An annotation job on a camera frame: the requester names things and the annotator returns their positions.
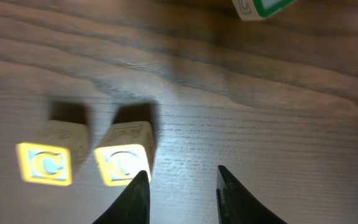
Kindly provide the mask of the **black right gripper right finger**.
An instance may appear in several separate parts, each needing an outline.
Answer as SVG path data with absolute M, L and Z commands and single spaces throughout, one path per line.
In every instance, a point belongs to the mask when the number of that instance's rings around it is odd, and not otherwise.
M 216 198 L 220 224 L 287 224 L 223 165 L 218 165 Z

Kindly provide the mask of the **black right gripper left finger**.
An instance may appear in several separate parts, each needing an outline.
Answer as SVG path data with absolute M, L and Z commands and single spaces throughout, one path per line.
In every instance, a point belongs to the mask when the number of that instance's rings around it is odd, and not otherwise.
M 149 224 L 150 185 L 147 172 L 140 171 L 112 205 L 93 224 Z

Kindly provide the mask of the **yellow O block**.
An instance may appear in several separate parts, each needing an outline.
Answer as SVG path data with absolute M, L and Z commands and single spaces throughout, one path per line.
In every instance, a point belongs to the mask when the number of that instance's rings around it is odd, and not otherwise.
M 128 185 L 142 170 L 152 178 L 155 141 L 148 121 L 112 124 L 93 151 L 106 186 Z

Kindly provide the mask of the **yellow C block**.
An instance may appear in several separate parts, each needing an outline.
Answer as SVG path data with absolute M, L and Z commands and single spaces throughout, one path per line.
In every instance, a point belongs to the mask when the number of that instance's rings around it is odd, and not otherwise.
M 30 141 L 16 145 L 21 178 L 25 182 L 68 186 L 89 150 L 85 124 L 49 120 Z

